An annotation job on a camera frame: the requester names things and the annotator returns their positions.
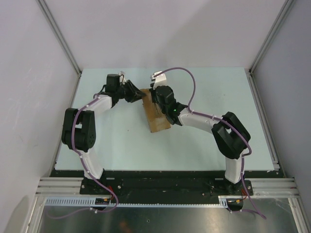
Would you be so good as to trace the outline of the brown cardboard express box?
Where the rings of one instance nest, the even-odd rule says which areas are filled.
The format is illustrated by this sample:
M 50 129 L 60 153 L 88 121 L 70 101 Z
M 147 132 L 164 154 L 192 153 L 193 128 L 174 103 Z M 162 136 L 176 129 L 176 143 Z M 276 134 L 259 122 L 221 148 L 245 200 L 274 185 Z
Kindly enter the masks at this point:
M 149 89 L 141 89 L 141 91 L 145 94 L 145 96 L 142 97 L 142 102 L 151 133 L 171 128 L 171 124 L 168 122 L 159 106 L 152 102 Z

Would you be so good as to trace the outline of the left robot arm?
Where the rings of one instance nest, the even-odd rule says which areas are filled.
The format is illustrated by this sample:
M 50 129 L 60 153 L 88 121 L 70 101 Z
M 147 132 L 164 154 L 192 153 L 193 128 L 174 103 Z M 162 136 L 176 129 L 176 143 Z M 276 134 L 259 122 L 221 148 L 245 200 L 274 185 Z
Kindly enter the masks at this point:
M 93 95 L 83 107 L 68 108 L 65 111 L 61 141 L 78 154 L 85 177 L 93 179 L 90 188 L 97 194 L 107 190 L 107 181 L 102 179 L 104 168 L 100 165 L 94 149 L 96 142 L 95 118 L 113 108 L 119 100 L 136 102 L 146 94 L 140 91 L 124 73 L 108 74 L 106 84 Z

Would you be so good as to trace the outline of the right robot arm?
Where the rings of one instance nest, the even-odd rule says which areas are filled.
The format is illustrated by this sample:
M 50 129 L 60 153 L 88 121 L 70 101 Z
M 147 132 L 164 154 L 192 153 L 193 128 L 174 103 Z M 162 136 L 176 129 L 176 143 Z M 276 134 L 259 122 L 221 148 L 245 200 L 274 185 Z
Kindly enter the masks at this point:
M 160 108 L 171 125 L 194 127 L 214 136 L 219 151 L 225 156 L 224 189 L 230 195 L 237 194 L 242 188 L 243 157 L 251 153 L 251 135 L 237 116 L 232 112 L 216 117 L 190 111 L 187 105 L 176 101 L 173 90 L 166 85 L 149 90 L 152 102 Z

